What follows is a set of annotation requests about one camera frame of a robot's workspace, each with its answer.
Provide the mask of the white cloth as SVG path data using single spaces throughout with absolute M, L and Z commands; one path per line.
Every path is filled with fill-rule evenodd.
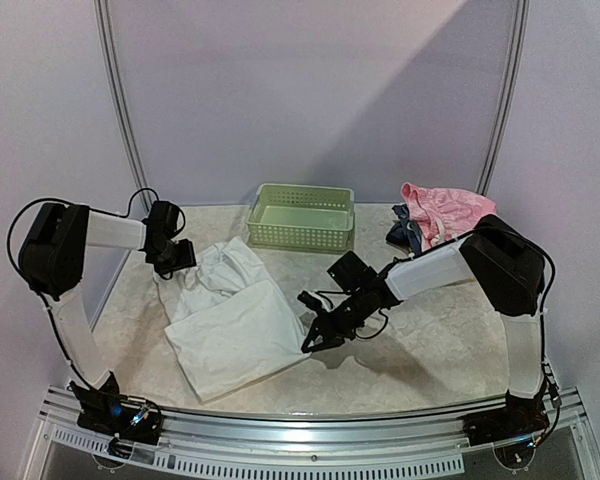
M 304 325 L 240 237 L 208 247 L 196 266 L 154 282 L 169 320 L 167 340 L 203 403 L 307 357 Z

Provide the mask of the green plastic basket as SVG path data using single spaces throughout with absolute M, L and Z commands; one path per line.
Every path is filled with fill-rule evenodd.
M 340 253 L 352 248 L 354 191 L 348 188 L 265 183 L 246 220 L 258 248 Z

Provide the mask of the pink patterned shorts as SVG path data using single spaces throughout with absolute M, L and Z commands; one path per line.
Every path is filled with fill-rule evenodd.
M 421 249 L 430 249 L 472 230 L 486 215 L 497 213 L 496 203 L 474 192 L 454 188 L 425 188 L 405 183 L 401 195 L 409 219 L 418 224 Z

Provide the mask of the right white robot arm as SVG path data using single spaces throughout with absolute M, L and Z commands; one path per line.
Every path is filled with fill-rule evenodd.
M 544 300 L 551 285 L 545 276 L 548 257 L 495 215 L 476 227 L 418 256 L 397 258 L 381 270 L 346 252 L 329 269 L 344 300 L 332 307 L 318 293 L 303 291 L 298 299 L 315 318 L 301 345 L 317 353 L 353 340 L 374 313 L 385 312 L 412 297 L 453 283 L 475 280 L 505 329 L 509 381 L 515 397 L 497 415 L 497 427 L 517 436 L 532 424 L 530 401 L 543 389 L 545 373 Z

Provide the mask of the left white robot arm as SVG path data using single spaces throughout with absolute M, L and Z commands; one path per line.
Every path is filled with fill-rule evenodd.
M 88 325 L 81 281 L 89 247 L 138 251 L 159 277 L 196 265 L 193 244 L 177 238 L 186 225 L 183 210 L 156 200 L 137 220 L 55 198 L 36 199 L 14 218 L 39 208 L 17 256 L 14 270 L 41 299 L 62 354 L 81 388 L 117 394 L 119 385 Z

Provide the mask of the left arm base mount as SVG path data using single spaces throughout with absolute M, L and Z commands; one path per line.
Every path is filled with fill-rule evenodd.
M 80 404 L 77 425 L 109 437 L 108 455 L 128 460 L 136 443 L 157 446 L 164 416 L 149 399 L 83 388 L 71 382 L 70 391 Z

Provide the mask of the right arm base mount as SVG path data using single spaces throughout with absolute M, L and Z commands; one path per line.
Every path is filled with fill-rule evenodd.
M 524 470 L 555 431 L 561 405 L 559 387 L 545 380 L 532 399 L 507 392 L 503 407 L 463 416 L 462 430 L 471 446 L 492 444 L 494 457 L 502 467 Z

